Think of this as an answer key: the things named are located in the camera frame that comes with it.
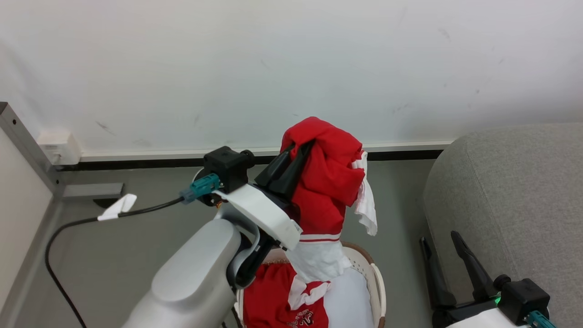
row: gray floor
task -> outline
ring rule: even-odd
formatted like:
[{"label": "gray floor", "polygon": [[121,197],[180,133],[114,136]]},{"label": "gray floor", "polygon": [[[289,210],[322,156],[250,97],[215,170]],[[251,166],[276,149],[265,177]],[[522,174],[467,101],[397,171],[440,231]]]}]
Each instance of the gray floor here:
[{"label": "gray floor", "polygon": [[[342,239],[364,247],[382,272],[386,327],[431,327],[417,241],[429,237],[421,193],[432,164],[432,160],[369,163],[377,236],[368,236],[353,211],[347,212]],[[253,168],[250,177],[261,168]],[[142,208],[175,198],[196,172],[197,168],[77,172],[68,174],[67,183],[124,182],[127,192],[138,195],[134,208]],[[62,221],[101,212],[91,201],[75,201],[63,206]],[[75,227],[55,242],[51,261],[88,327],[120,327],[160,266],[214,214],[214,208],[193,203]],[[230,319],[227,324],[236,327]],[[79,327],[44,267],[38,269],[16,327]]]}]

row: black cable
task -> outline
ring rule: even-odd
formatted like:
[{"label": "black cable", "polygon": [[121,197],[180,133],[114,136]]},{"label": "black cable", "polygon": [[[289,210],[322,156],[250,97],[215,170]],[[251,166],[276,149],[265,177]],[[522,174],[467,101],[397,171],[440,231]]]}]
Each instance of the black cable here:
[{"label": "black cable", "polygon": [[171,200],[171,201],[169,201],[167,203],[164,203],[164,204],[160,204],[160,205],[156,205],[156,206],[152,206],[152,207],[143,208],[141,210],[135,210],[135,211],[130,211],[130,212],[122,212],[118,216],[120,218],[123,218],[123,217],[131,217],[132,215],[137,215],[137,214],[149,213],[149,212],[161,210],[162,208],[166,208],[166,207],[172,206],[174,204],[178,204],[178,203],[180,203],[183,200],[184,200],[184,197],[178,197],[175,200]]},{"label": "black cable", "polygon": [[[132,215],[153,212],[153,211],[156,211],[156,210],[160,210],[162,208],[166,208],[166,207],[172,206],[174,204],[178,204],[178,203],[180,203],[183,200],[184,200],[184,197],[180,197],[180,198],[177,198],[175,200],[169,201],[169,202],[164,203],[164,204],[161,204],[161,205],[152,206],[152,207],[148,207],[148,208],[143,208],[141,210],[136,210],[136,211],[131,211],[131,212],[122,212],[122,213],[119,214],[119,217],[120,218],[122,218],[122,217],[130,217]],[[83,327],[83,328],[87,328],[87,326],[85,325],[85,322],[81,318],[81,315],[79,314],[79,311],[77,311],[77,308],[73,304],[73,301],[70,299],[69,295],[67,295],[67,293],[65,292],[65,289],[63,288],[63,286],[59,282],[59,279],[57,279],[57,276],[55,275],[54,271],[52,270],[51,263],[48,260],[48,255],[49,255],[49,252],[51,250],[52,243],[55,241],[55,239],[57,238],[57,236],[59,235],[59,233],[61,233],[66,228],[70,228],[72,226],[81,225],[81,224],[85,224],[85,223],[91,223],[91,222],[97,222],[97,218],[95,217],[95,218],[89,218],[89,219],[84,219],[84,220],[73,221],[71,223],[67,223],[65,225],[60,226],[57,229],[57,231],[55,231],[55,233],[52,234],[51,239],[49,239],[49,241],[47,243],[47,248],[44,251],[44,265],[47,267],[47,270],[48,270],[49,275],[51,275],[51,278],[55,282],[55,285],[57,285],[57,288],[59,288],[59,291],[61,292],[61,294],[63,295],[63,297],[67,301],[67,303],[69,303],[69,306],[71,307],[71,310],[73,310],[73,313],[75,314],[75,316],[77,317],[77,320],[79,321],[79,323],[81,324],[81,327]]]},{"label": "black cable", "polygon": [[241,320],[239,320],[239,316],[237,315],[237,311],[235,310],[235,307],[231,308],[231,312],[233,313],[233,316],[235,317],[235,321],[237,322],[237,328],[243,328],[243,325],[241,324]]}]

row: black baseboard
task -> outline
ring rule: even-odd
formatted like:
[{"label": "black baseboard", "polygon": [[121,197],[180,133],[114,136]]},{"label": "black baseboard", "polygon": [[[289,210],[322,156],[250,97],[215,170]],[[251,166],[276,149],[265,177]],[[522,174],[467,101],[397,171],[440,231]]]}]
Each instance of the black baseboard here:
[{"label": "black baseboard", "polygon": [[[396,152],[370,152],[368,160],[412,160],[412,159],[436,159],[442,150],[433,151],[396,151]],[[255,163],[269,164],[275,156],[258,156]],[[154,168],[187,168],[203,166],[202,158],[185,159],[145,159],[145,160],[118,160],[112,162],[81,162],[77,165],[57,166],[60,172],[70,171],[102,171],[102,170],[130,170],[130,169],[154,169]]]}]

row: teal cable connector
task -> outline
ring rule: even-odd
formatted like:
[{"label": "teal cable connector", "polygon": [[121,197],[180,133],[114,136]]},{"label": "teal cable connector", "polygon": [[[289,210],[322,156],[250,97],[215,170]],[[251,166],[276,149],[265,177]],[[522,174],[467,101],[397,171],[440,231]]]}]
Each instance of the teal cable connector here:
[{"label": "teal cable connector", "polygon": [[219,176],[211,173],[198,180],[194,180],[188,189],[180,192],[180,196],[184,197],[183,204],[190,204],[198,197],[212,193],[220,187]]},{"label": "teal cable connector", "polygon": [[551,321],[547,319],[542,313],[532,311],[526,318],[526,322],[532,328],[557,328]]}]

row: red and white clothing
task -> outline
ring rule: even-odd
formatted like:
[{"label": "red and white clothing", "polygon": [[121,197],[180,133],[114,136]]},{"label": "red and white clothing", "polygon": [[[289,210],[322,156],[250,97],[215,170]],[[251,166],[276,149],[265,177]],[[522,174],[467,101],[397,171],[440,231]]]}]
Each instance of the red and white clothing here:
[{"label": "red and white clothing", "polygon": [[[324,299],[350,267],[340,243],[346,207],[356,201],[356,212],[362,215],[360,222],[369,234],[376,233],[373,194],[366,180],[367,154],[362,144],[348,132],[309,117],[285,132],[281,149],[295,144],[293,159],[298,148],[311,140],[315,140],[314,146],[291,200],[300,209],[300,242],[286,251],[291,265],[261,266],[255,281],[245,289],[244,321],[249,328],[328,328]],[[361,275],[356,279],[364,281]],[[366,281],[361,292],[368,295]],[[341,309],[334,313],[346,316],[350,312],[341,306],[348,301],[342,302],[340,307],[333,306]],[[361,304],[365,312],[370,312],[370,295]],[[368,323],[367,316],[357,315]],[[341,318],[337,322],[351,321]]]},{"label": "red and white clothing", "polygon": [[292,198],[300,209],[303,233],[296,248],[286,252],[306,283],[330,281],[350,267],[340,243],[347,206],[357,201],[357,213],[359,209],[366,213],[367,219],[361,222],[369,233],[376,233],[377,224],[372,191],[365,179],[366,152],[362,144],[348,132],[309,117],[285,132],[281,149],[295,143],[291,152],[294,158],[298,147],[311,140],[315,143]]},{"label": "red and white clothing", "polygon": [[[362,274],[347,269],[331,281],[324,297],[291,310],[285,290],[293,288],[295,275],[290,264],[260,266],[239,300],[244,309],[239,318],[247,328],[373,328],[370,294]],[[308,286],[307,293],[313,294],[312,285]]]}]

